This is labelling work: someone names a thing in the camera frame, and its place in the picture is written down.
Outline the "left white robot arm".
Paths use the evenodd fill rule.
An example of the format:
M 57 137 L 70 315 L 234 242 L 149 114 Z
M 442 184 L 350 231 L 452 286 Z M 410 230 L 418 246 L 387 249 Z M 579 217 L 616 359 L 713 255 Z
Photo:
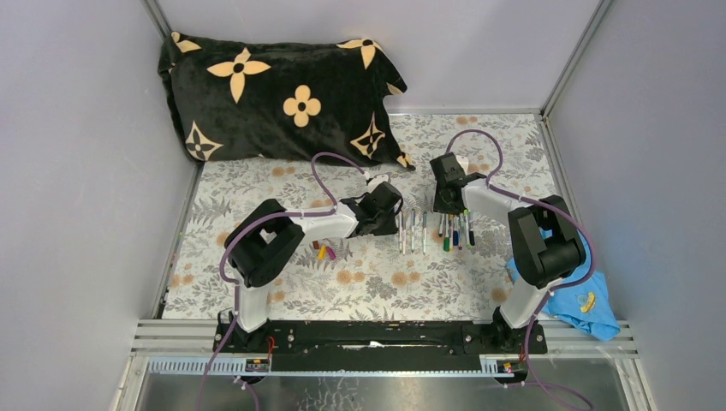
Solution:
M 267 199 L 228 236 L 225 257 L 236 269 L 240 292 L 235 298 L 237 325 L 233 341 L 253 352 L 265 343 L 269 285 L 304 242 L 395 235 L 402 194 L 389 182 L 371 192 L 340 200 L 333 208 L 293 210 Z

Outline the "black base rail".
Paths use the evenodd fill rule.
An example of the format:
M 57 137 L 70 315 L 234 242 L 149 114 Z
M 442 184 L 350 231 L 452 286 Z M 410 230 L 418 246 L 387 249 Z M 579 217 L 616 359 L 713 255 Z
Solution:
M 232 312 L 217 316 L 214 349 L 259 354 L 274 372 L 474 372 L 482 355 L 548 351 L 541 325 L 511 330 L 497 314 L 473 321 L 268 320 L 244 331 Z

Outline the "blue cloth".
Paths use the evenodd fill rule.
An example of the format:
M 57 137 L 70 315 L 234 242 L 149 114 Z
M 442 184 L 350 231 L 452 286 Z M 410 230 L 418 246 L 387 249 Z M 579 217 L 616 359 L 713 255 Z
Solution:
M 565 287 L 554 292 L 541 312 L 600 341 L 609 341 L 620 333 L 621 328 L 610 307 L 604 274 L 594 271 L 586 281 L 582 280 L 592 267 L 592 258 L 587 239 L 584 236 L 580 239 L 585 247 L 586 261 L 563 280 Z M 515 286 L 502 304 L 503 317 L 514 325 L 526 327 L 545 291 L 521 280 L 513 259 L 507 262 L 506 268 Z

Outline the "dark green end marker pen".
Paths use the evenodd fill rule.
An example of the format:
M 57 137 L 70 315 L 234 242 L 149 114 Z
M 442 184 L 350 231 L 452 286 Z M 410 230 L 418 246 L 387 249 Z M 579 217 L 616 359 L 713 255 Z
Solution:
M 426 253 L 426 235 L 427 235 L 427 211 L 422 212 L 421 216 L 421 252 Z

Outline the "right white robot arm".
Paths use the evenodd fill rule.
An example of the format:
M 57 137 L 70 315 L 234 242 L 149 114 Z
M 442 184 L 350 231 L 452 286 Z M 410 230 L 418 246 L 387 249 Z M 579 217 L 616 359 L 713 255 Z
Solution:
M 519 197 L 488 182 L 480 173 L 468 175 L 453 153 L 430 161 L 436 188 L 433 210 L 458 215 L 472 211 L 509 229 L 515 268 L 512 293 L 499 307 L 502 323 L 491 329 L 495 348 L 511 353 L 525 341 L 526 326 L 550 289 L 586 262 L 586 248 L 564 198 Z

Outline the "black pillow with beige flowers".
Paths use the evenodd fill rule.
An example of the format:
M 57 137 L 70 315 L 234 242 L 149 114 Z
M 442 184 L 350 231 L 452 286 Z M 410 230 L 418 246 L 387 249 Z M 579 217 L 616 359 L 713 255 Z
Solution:
M 414 167 L 384 106 L 408 87 L 373 39 L 253 44 L 173 32 L 158 75 L 181 151 L 195 163 L 333 152 L 362 166 Z

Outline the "floral table mat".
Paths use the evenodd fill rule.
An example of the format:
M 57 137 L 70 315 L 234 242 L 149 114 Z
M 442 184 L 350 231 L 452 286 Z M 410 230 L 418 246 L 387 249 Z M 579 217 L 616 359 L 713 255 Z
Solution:
M 447 146 L 468 161 L 470 172 L 492 174 L 494 183 L 516 194 L 544 198 L 556 192 L 540 134 L 541 118 L 514 115 L 393 115 L 390 124 L 415 170 L 386 164 L 372 174 L 389 174 L 416 210 L 415 251 L 399 253 L 394 236 L 333 240 L 336 259 L 318 260 L 307 242 L 296 250 L 268 288 L 272 319 L 307 320 L 487 320 L 513 287 L 506 268 L 509 232 L 474 214 L 474 247 L 443 250 L 437 214 L 431 210 L 435 180 L 430 161 Z M 288 208 L 329 208 L 335 198 L 364 190 L 359 172 L 319 161 L 245 159 L 206 164 L 170 274 L 164 319 L 214 319 L 233 303 L 226 282 L 232 269 L 219 268 L 231 231 L 263 200 Z M 427 211 L 426 253 L 421 252 L 421 216 Z

